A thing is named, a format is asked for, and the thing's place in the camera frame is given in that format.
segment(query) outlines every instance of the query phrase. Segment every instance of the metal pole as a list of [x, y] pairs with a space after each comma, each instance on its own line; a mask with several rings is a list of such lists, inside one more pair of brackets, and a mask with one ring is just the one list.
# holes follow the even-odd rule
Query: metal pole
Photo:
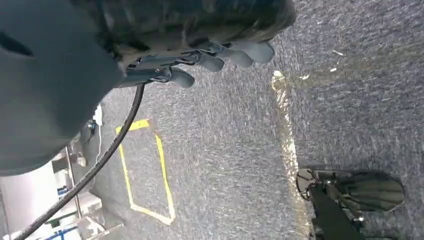
[[[70, 153], [69, 153], [70, 152], [69, 146], [65, 147], [65, 151], [66, 151], [67, 168], [68, 168], [70, 183], [72, 184], [72, 187], [74, 187], [75, 186], [75, 180], [74, 180], [74, 173], [72, 171], [72, 164], [71, 164], [71, 157], [70, 157]], [[75, 195], [75, 206], [76, 206], [76, 212], [78, 213], [78, 219], [81, 219], [82, 214], [81, 214], [80, 199], [78, 198], [78, 194]]]

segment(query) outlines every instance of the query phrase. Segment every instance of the yellow tape square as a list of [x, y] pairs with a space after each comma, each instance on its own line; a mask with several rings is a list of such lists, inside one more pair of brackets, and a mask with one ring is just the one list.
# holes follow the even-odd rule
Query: yellow tape square
[[[143, 119], [143, 120], [133, 122], [131, 124], [131, 126], [129, 127], [129, 131], [138, 130], [138, 129], [142, 129], [142, 128], [149, 128], [149, 127], [150, 127], [149, 121], [147, 119]], [[116, 128], [116, 134], [118, 134], [120, 131], [121, 131], [121, 127], [119, 126], [119, 127]], [[162, 168], [162, 177], [163, 177], [163, 183], [164, 183], [164, 186], [165, 186], [166, 198], [167, 198], [167, 201], [168, 201], [168, 209], [169, 209], [169, 216], [170, 217], [163, 216], [159, 213], [156, 213], [154, 211], [151, 211], [147, 208], [141, 207], [141, 206], [134, 203], [133, 194], [131, 192], [130, 178], [128, 177], [127, 164], [125, 163], [124, 148], [122, 147], [122, 144], [119, 145], [119, 154], [120, 154], [120, 158], [121, 158], [121, 161], [122, 161], [123, 174], [125, 176], [126, 191], [128, 193], [130, 208], [134, 211], [147, 214], [147, 215], [161, 221], [162, 223], [164, 223], [166, 225], [170, 225], [176, 217], [175, 216], [175, 209], [174, 209], [174, 202], [173, 202], [173, 199], [172, 199], [172, 194], [171, 194], [170, 186], [168, 184], [168, 179], [167, 179], [167, 171], [166, 171], [166, 167], [165, 167], [165, 155], [164, 155], [164, 149], [162, 147], [162, 140], [156, 133], [154, 133], [154, 135], [156, 137], [157, 151], [159, 152], [159, 157], [160, 157], [160, 166]]]

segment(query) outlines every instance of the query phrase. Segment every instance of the black cable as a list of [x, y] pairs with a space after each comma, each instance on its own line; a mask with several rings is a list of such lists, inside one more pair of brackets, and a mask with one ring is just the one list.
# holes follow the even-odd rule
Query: black cable
[[145, 90], [145, 85], [139, 85], [135, 92], [134, 100], [132, 102], [131, 109], [129, 110], [128, 116], [123, 122], [122, 128], [119, 134], [113, 139], [112, 143], [109, 145], [107, 150], [104, 152], [101, 159], [94, 164], [94, 166], [79, 180], [79, 182], [69, 191], [65, 196], [63, 196], [59, 201], [57, 201], [53, 206], [51, 206], [43, 215], [39, 216], [31, 225], [25, 228], [15, 240], [24, 240], [29, 237], [33, 232], [35, 232], [41, 225], [48, 221], [55, 213], [57, 213], [61, 208], [63, 208], [69, 201], [71, 201], [93, 178], [94, 176], [103, 168], [103, 166], [108, 162], [111, 156], [114, 154], [115, 150], [121, 144], [128, 130], [130, 129], [131, 123], [133, 123], [134, 118], [136, 117], [137, 111], [139, 110], [140, 103], [142, 102], [143, 93]]

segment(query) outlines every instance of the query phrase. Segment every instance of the debris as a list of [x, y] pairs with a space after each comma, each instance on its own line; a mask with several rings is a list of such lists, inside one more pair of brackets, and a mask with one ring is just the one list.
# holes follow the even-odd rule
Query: debris
[[305, 76], [300, 76], [299, 78], [300, 78], [300, 79], [302, 79], [302, 80], [306, 80], [306, 79], [308, 79], [308, 78], [309, 78], [309, 76], [310, 76], [310, 74], [305, 75]]
[[337, 54], [337, 55], [344, 56], [344, 54], [341, 53], [341, 52], [339, 52], [339, 51], [333, 50], [332, 52], [335, 53], [335, 54]]

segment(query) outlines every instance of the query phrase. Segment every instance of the robotic hand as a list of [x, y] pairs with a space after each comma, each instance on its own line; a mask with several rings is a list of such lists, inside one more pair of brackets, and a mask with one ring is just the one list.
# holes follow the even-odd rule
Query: robotic hand
[[270, 61], [295, 18], [291, 0], [2, 1], [0, 176], [47, 163], [113, 88]]

